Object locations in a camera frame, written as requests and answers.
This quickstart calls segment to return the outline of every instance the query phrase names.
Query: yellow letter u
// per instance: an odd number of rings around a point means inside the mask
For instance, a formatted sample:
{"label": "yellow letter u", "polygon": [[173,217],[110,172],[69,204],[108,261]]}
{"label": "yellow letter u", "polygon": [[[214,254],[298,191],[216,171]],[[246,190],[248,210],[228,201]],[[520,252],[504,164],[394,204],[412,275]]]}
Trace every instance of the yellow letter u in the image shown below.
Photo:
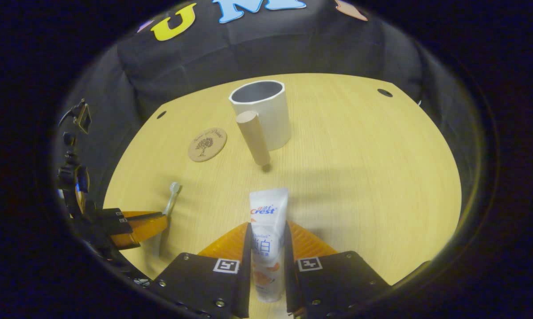
{"label": "yellow letter u", "polygon": [[170,20],[170,18],[165,18],[164,20],[158,22],[155,26],[153,26],[150,31],[154,32],[154,35],[157,40],[159,41],[166,41],[170,40],[171,38],[177,36],[178,34],[181,34],[183,31],[187,30],[193,22],[195,21],[195,12],[193,7],[196,4],[190,4],[189,6],[185,8],[181,8],[176,12],[176,16],[179,14],[182,18],[182,24],[179,26],[170,29],[167,22]]}

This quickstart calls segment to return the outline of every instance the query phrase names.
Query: toothbrush head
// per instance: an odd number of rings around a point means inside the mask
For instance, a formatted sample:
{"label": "toothbrush head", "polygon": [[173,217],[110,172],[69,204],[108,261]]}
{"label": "toothbrush head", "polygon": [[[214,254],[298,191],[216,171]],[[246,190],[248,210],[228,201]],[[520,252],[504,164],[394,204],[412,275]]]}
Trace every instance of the toothbrush head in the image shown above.
{"label": "toothbrush head", "polygon": [[175,194],[175,193],[179,192],[179,183],[178,182],[173,182],[172,184],[170,184],[170,192],[172,194]]}

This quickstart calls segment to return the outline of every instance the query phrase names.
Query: wooden table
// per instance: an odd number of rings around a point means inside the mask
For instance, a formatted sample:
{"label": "wooden table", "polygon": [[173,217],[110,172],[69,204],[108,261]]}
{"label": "wooden table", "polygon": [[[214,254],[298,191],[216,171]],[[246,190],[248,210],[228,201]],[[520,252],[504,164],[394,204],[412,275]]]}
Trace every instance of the wooden table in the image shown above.
{"label": "wooden table", "polygon": [[[258,79],[286,84],[292,126],[288,143],[270,152],[270,171],[254,163],[228,100]],[[212,127],[226,130],[224,149],[191,161],[190,141]],[[431,119],[395,85],[349,75],[272,75],[165,103],[124,152],[104,208],[163,210],[174,181],[183,189],[163,234],[169,253],[153,257],[149,241],[123,251],[152,278],[177,254],[197,254],[248,222],[251,191],[288,187],[289,220],[339,252],[355,250],[389,284],[442,249],[461,208],[455,160]],[[260,303],[252,287],[250,317],[286,318],[285,298]]]}

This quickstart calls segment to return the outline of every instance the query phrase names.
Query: orange gripper pad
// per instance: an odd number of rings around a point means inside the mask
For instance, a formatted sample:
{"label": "orange gripper pad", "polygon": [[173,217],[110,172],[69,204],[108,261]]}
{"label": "orange gripper pad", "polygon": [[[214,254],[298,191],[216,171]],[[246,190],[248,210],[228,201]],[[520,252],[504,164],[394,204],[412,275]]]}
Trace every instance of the orange gripper pad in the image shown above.
{"label": "orange gripper pad", "polygon": [[[126,218],[146,214],[147,212],[123,212]],[[131,220],[128,224],[132,227],[132,234],[111,235],[111,240],[117,246],[117,249],[125,248],[130,245],[139,244],[157,234],[160,234],[167,227],[167,216],[158,216],[146,220]]]}
{"label": "orange gripper pad", "polygon": [[207,246],[198,255],[242,261],[242,249],[245,246],[245,235],[248,222],[236,226]]}
{"label": "orange gripper pad", "polygon": [[290,227],[290,234],[292,234],[294,262],[301,258],[321,257],[338,253],[337,250],[325,244],[319,237],[295,222],[288,220],[288,226]]}

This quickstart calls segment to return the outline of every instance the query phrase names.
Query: toothbrush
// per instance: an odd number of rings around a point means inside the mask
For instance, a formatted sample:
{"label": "toothbrush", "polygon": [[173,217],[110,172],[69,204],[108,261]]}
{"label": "toothbrush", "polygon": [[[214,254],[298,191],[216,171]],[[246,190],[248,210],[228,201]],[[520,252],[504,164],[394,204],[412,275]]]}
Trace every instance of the toothbrush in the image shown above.
{"label": "toothbrush", "polygon": [[171,192],[170,200],[167,202],[166,209],[163,211],[164,215],[167,215],[170,212],[171,202],[174,199],[174,195],[179,192],[179,183],[178,182],[173,182],[172,184],[170,184],[170,192]]}
{"label": "toothbrush", "polygon": [[[167,202],[167,206],[166,206],[166,209],[162,212],[162,214],[164,215],[168,215],[170,210],[171,210],[171,206],[172,206],[172,203],[174,201],[174,195],[177,194],[179,192],[179,183],[178,182],[173,182],[172,184],[170,184],[170,192],[171,192],[171,195],[170,195],[170,200]],[[154,236],[154,256],[155,257],[159,257],[160,256],[160,246],[162,244],[162,233],[158,233],[156,236]]]}

